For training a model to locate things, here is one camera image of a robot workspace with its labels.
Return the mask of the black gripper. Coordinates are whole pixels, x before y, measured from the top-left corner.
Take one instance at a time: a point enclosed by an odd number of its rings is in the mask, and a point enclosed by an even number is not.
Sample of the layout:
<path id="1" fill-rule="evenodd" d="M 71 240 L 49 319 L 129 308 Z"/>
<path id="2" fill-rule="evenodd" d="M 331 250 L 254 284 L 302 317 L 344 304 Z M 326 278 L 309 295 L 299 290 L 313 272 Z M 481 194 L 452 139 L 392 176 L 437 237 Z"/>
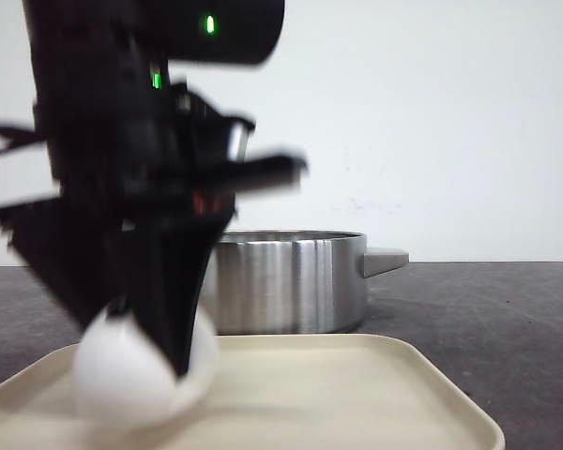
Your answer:
<path id="1" fill-rule="evenodd" d="M 297 184 L 305 160 L 243 159 L 231 134 L 253 122 L 218 112 L 183 83 L 45 80 L 34 114 L 61 190 L 0 205 L 9 246 L 80 327 L 102 311 L 133 311 L 185 376 L 207 263 L 234 214 L 218 211 L 237 193 Z M 149 219 L 126 232 L 125 292 L 109 238 L 138 218 Z"/>

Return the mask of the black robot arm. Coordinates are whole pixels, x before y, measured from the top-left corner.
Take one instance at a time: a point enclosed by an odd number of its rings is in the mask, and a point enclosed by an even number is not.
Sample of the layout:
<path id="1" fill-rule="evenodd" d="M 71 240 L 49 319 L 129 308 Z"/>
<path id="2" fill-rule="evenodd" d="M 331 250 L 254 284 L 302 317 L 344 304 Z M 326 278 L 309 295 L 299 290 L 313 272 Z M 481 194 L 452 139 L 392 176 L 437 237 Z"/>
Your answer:
<path id="1" fill-rule="evenodd" d="M 45 143 L 57 196 L 0 206 L 0 227 L 81 326 L 135 320 L 176 378 L 190 365 L 199 293 L 236 195 L 296 184 L 287 154 L 243 160 L 234 126 L 173 60 L 260 65 L 282 1 L 27 1 L 35 125 L 0 125 L 7 151 Z"/>

